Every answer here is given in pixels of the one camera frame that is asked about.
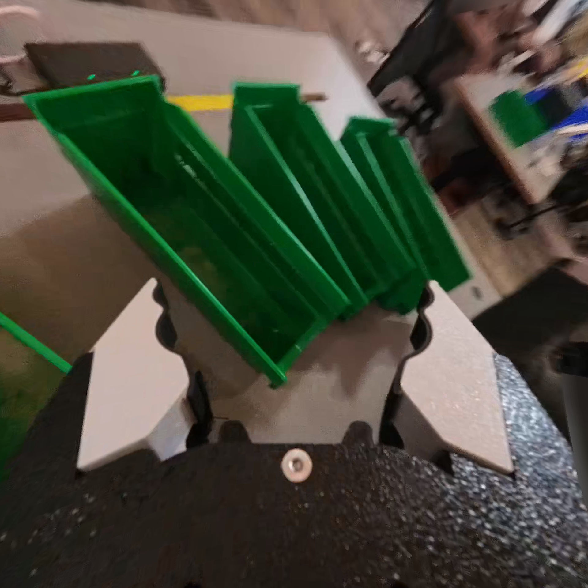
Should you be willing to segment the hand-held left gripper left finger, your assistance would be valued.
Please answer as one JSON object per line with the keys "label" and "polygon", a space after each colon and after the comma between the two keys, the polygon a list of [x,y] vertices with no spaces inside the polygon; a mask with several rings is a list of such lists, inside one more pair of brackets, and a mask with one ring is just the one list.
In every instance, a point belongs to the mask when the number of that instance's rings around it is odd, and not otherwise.
{"label": "hand-held left gripper left finger", "polygon": [[165,461],[209,443],[208,387],[176,341],[164,289],[151,278],[91,350],[78,471],[140,450]]}

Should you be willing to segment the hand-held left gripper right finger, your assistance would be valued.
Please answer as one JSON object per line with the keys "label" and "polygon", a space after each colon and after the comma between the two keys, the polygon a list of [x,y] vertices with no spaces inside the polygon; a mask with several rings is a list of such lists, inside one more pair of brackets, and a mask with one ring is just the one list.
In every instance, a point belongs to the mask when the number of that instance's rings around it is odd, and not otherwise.
{"label": "hand-held left gripper right finger", "polygon": [[412,349],[386,397],[379,444],[451,475],[452,455],[514,475],[496,352],[436,281],[426,284],[416,311]]}

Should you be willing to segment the yellow tape strip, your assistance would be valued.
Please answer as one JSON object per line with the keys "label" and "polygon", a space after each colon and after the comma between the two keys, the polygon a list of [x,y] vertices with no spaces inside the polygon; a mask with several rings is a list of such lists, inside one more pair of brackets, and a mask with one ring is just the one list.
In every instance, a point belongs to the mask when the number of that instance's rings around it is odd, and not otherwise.
{"label": "yellow tape strip", "polygon": [[225,95],[166,95],[169,103],[187,112],[230,111],[233,96]]}

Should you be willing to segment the wooden edged table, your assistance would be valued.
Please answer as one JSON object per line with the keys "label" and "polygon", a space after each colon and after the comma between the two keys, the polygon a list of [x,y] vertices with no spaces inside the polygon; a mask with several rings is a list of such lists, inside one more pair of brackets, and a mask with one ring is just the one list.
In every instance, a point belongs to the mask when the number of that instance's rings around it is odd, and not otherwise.
{"label": "wooden edged table", "polygon": [[461,106],[516,185],[527,203],[540,204],[564,175],[558,155],[534,150],[531,144],[513,147],[490,112],[491,103],[506,91],[526,92],[530,85],[520,75],[486,72],[453,80]]}

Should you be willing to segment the black power bank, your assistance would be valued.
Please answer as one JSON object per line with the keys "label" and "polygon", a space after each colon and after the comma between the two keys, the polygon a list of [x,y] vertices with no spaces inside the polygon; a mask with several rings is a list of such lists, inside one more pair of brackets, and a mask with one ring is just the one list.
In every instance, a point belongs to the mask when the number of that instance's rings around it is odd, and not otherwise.
{"label": "black power bank", "polygon": [[25,53],[47,89],[117,81],[129,77],[165,77],[137,42],[26,43]]}

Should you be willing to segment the person's dark clothed torso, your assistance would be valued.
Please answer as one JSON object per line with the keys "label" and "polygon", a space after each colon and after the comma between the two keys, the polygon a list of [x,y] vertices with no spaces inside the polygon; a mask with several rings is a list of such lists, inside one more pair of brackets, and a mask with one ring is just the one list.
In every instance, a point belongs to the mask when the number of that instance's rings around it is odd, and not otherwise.
{"label": "person's dark clothed torso", "polygon": [[573,460],[587,503],[587,378],[562,373],[561,380]]}

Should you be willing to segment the blue plastic bin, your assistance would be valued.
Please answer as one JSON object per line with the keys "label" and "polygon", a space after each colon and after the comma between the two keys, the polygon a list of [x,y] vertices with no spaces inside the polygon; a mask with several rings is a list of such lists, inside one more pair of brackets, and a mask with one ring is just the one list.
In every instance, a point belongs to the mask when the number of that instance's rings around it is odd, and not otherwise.
{"label": "blue plastic bin", "polygon": [[587,123],[587,91],[573,85],[544,86],[523,94],[535,136]]}

